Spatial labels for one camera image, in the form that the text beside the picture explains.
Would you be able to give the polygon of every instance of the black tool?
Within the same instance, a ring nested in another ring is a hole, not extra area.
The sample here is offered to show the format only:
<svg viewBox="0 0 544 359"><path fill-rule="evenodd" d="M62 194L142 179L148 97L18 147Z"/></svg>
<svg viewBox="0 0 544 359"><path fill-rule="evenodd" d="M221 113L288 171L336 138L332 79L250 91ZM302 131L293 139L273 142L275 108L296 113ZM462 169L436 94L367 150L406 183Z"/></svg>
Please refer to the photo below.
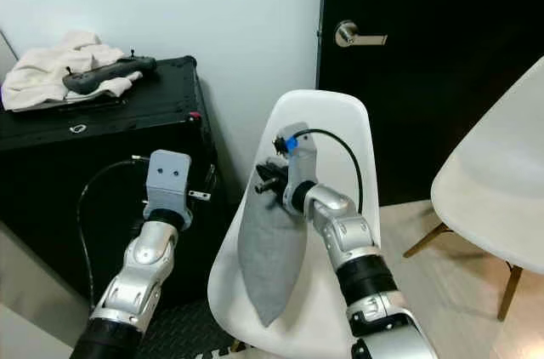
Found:
<svg viewBox="0 0 544 359"><path fill-rule="evenodd" d="M287 166L282 167L273 162L266 162L258 164L256 169L263 183L256 185L255 191L260 195L272 190L281 198L287 186Z"/></svg>
<svg viewBox="0 0 544 359"><path fill-rule="evenodd" d="M62 77L62 83L75 93L91 94L103 81L125 77L135 71L149 72L156 69L154 58L138 57L134 56L134 50L130 50L130 52L130 57L119 59L114 64L90 71L74 73L70 67L66 67L68 74Z"/></svg>

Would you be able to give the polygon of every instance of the black door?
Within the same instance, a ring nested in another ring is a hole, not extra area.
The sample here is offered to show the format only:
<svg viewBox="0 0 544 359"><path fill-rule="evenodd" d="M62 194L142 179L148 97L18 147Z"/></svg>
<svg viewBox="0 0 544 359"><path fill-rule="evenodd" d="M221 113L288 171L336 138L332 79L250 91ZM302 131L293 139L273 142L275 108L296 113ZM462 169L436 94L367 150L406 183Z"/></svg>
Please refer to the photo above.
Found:
<svg viewBox="0 0 544 359"><path fill-rule="evenodd" d="M365 104L381 204L429 198L451 150L544 55L542 10L541 0L322 0L318 88ZM339 47L344 20L386 43Z"/></svg>

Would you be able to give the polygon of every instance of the black cabinet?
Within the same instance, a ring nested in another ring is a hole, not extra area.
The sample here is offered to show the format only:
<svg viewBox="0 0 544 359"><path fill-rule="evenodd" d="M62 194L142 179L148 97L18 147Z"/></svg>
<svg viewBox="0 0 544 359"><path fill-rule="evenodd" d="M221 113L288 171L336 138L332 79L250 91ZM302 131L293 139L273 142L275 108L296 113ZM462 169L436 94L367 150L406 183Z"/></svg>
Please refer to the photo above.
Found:
<svg viewBox="0 0 544 359"><path fill-rule="evenodd" d="M120 99L0 113L0 219L86 297L76 205L103 167L156 149L180 151L192 158L189 188L212 193L210 202L190 203L195 218L180 233L163 305L206 295L207 275L230 224L196 61L188 56L157 64L156 74ZM89 187L82 205L97 298L142 223L146 169L142 163L111 170Z"/></svg>

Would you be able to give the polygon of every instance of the gray gripper bracket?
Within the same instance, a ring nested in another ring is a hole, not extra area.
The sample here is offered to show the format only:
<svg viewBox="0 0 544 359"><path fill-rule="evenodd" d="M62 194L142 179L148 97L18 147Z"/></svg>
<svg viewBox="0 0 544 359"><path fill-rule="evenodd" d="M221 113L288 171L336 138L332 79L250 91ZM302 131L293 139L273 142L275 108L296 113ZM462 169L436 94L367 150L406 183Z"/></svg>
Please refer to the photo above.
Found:
<svg viewBox="0 0 544 359"><path fill-rule="evenodd" d="M184 153L160 149L151 153L145 188L148 203L144 209L144 218L158 208L172 210L184 219L182 230L189 228L193 216L187 209L187 177L189 175L190 156Z"/></svg>
<svg viewBox="0 0 544 359"><path fill-rule="evenodd" d="M289 140L296 132L308 129L307 123L294 123L284 127L278 136ZM292 206L292 196L297 187L306 180L317 183L315 176L317 150L311 134L297 138L297 147L287 154L289 169L287 172L287 186L283 193L283 205L291 214L300 214Z"/></svg>

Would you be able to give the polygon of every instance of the cable connector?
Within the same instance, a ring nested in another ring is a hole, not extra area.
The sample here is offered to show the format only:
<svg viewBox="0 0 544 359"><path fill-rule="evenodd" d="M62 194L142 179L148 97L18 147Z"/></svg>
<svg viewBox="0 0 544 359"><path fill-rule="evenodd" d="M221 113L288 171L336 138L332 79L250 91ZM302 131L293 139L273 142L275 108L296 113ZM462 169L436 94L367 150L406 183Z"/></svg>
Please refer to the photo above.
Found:
<svg viewBox="0 0 544 359"><path fill-rule="evenodd" d="M274 148L278 154L285 155L287 153L292 153L298 147L298 141L295 136L292 136L288 140L284 140L278 136L274 142Z"/></svg>
<svg viewBox="0 0 544 359"><path fill-rule="evenodd" d="M133 161L143 161L143 162L149 162L150 159L148 157L142 157L140 155L132 155L130 157Z"/></svg>

